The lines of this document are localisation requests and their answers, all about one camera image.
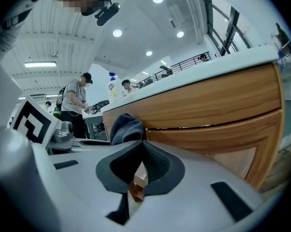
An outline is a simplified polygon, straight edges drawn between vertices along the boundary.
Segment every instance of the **window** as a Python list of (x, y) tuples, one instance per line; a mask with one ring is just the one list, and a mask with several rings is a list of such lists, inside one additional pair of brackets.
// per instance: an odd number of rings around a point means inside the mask
[(249, 23), (224, 0), (204, 0), (208, 19), (208, 34), (221, 56), (250, 48), (242, 31)]

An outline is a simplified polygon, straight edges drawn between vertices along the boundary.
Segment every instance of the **hair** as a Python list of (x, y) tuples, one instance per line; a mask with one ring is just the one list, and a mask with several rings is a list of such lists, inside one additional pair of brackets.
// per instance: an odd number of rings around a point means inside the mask
[(130, 81), (129, 81), (128, 79), (122, 81), (122, 86), (123, 86), (124, 84), (126, 84), (126, 83), (129, 83), (129, 84), (130, 84)]

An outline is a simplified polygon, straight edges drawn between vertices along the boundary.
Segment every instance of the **black cap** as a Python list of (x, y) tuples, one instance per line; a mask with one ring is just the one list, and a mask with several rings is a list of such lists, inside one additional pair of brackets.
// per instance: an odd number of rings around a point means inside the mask
[(88, 16), (95, 13), (99, 9), (103, 9), (111, 0), (98, 0), (98, 2), (93, 2), (92, 7), (87, 8), (86, 12), (82, 12), (83, 16)]
[(92, 81), (92, 75), (88, 72), (84, 73), (82, 76), (85, 77), (85, 82), (86, 83), (90, 83), (90, 84), (93, 84), (93, 81)]

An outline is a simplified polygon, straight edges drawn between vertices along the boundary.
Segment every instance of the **black pants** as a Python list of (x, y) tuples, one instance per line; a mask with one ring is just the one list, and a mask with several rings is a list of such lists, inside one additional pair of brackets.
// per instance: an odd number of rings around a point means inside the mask
[(71, 111), (62, 111), (62, 116), (64, 118), (64, 121), (72, 123), (73, 135), (76, 138), (86, 138), (82, 114)]

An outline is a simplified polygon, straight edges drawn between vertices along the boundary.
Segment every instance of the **black rubber pad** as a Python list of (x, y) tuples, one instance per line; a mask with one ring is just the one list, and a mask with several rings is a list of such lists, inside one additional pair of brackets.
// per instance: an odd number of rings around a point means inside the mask
[(243, 200), (240, 199), (227, 183), (217, 182), (211, 186), (236, 222), (252, 213), (252, 210), (243, 202)]
[(62, 169), (62, 168), (68, 168), (71, 167), (73, 165), (77, 165), (79, 164), (76, 160), (69, 160), (69, 161), (65, 161), (65, 162), (60, 162), (60, 163), (55, 163), (55, 169)]

